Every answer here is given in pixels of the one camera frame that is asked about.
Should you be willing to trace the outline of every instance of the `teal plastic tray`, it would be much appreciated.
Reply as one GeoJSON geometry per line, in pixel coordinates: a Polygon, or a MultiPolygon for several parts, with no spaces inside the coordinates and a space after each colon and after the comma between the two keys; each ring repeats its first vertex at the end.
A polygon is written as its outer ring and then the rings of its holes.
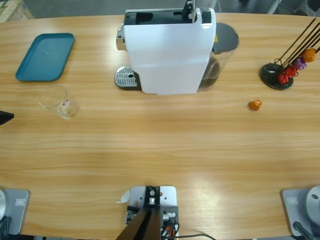
{"type": "Polygon", "coordinates": [[[75,42],[71,33],[37,36],[24,56],[15,77],[20,81],[51,82],[62,75],[75,42]]]}

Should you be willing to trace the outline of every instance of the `capsule stand base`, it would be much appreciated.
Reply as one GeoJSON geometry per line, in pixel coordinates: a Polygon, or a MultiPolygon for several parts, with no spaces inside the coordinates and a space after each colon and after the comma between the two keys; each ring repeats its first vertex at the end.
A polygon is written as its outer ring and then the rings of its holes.
{"type": "Polygon", "coordinates": [[[289,82],[287,84],[281,84],[278,80],[278,74],[280,74],[282,70],[283,68],[280,65],[268,63],[261,67],[259,76],[262,82],[264,82],[268,87],[277,90],[285,90],[294,84],[294,78],[289,77],[289,82]]]}

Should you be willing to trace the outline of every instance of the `floor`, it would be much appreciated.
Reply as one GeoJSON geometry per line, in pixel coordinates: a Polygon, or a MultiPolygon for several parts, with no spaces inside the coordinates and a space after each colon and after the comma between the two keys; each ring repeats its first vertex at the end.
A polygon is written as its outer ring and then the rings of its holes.
{"type": "MultiPolygon", "coordinates": [[[[278,14],[292,14],[304,0],[283,0],[278,14]]],[[[126,9],[182,8],[186,0],[24,0],[35,18],[92,15],[123,15],[126,9]]],[[[208,7],[213,0],[197,0],[197,6],[208,7]]],[[[265,14],[274,0],[219,0],[223,13],[265,14]]],[[[219,4],[215,11],[220,12],[219,4]]]]}

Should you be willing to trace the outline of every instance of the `black cable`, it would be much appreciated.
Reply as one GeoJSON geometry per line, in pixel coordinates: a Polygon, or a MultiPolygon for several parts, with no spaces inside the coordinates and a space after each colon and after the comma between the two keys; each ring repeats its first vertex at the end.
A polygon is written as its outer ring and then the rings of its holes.
{"type": "Polygon", "coordinates": [[[178,231],[179,231],[179,228],[180,228],[180,223],[177,223],[178,227],[176,228],[176,231],[175,231],[175,236],[177,235],[178,231]]]}
{"type": "Polygon", "coordinates": [[[207,234],[201,233],[201,234],[195,234],[195,235],[185,235],[185,236],[162,236],[161,240],[166,240],[166,239],[187,239],[187,238],[195,238],[195,237],[207,237],[211,240],[216,240],[212,236],[209,236],[207,234]]]}

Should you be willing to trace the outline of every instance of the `wood grain surface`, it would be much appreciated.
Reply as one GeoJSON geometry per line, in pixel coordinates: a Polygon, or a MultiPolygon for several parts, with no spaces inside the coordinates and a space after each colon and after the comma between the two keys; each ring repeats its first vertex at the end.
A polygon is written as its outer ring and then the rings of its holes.
{"type": "Polygon", "coordinates": [[[177,188],[180,234],[218,240],[288,235],[280,191],[320,183],[320,61],[308,63],[292,88],[264,85],[260,67],[273,62],[311,17],[217,14],[240,44],[208,91],[158,96],[124,91],[116,48],[123,16],[34,19],[0,24],[0,185],[28,189],[22,233],[116,239],[133,186],[177,188]],[[15,79],[33,39],[72,33],[75,44],[55,82],[15,79]],[[80,110],[63,120],[38,103],[62,84],[80,110]],[[248,102],[262,101],[258,112],[248,102]]]}

